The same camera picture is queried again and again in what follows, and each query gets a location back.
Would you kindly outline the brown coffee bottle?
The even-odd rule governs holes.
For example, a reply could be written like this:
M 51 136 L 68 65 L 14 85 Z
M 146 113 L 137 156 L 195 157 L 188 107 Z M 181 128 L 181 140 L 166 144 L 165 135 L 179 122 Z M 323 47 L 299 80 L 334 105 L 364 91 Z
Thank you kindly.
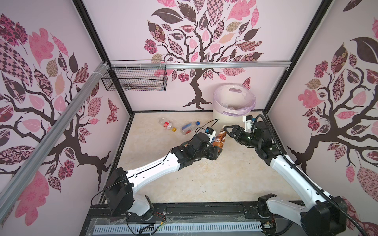
M 221 130 L 219 134 L 213 139 L 212 145 L 214 147 L 223 148 L 225 144 L 225 138 L 227 136 L 227 133 L 225 130 Z

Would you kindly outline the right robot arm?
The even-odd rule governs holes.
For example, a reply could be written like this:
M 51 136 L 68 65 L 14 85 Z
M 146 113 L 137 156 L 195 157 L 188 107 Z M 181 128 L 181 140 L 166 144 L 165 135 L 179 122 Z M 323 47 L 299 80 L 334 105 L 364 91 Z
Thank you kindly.
M 248 124 L 246 128 L 230 125 L 223 129 L 237 143 L 253 148 L 260 159 L 285 179 L 303 202 L 303 205 L 299 205 L 276 194 L 264 195 L 258 199 L 261 217 L 280 215 L 301 226 L 308 236 L 335 236 L 346 230 L 344 211 L 347 205 L 343 198 L 332 197 L 298 169 L 284 154 L 264 122 Z

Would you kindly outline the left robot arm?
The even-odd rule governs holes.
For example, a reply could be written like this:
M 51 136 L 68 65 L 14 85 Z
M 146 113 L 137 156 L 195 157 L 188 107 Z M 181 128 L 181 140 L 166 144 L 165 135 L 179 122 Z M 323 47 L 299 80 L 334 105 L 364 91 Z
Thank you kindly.
M 138 191 L 147 184 L 192 165 L 203 158 L 216 160 L 222 148 L 214 146 L 212 140 L 216 132 L 209 128 L 204 133 L 197 133 L 187 142 L 172 148 L 168 154 L 145 166 L 125 171 L 117 168 L 110 175 L 104 195 L 110 214 L 119 216 L 134 213 L 143 220 L 149 219 L 155 208 L 148 196 L 138 195 Z

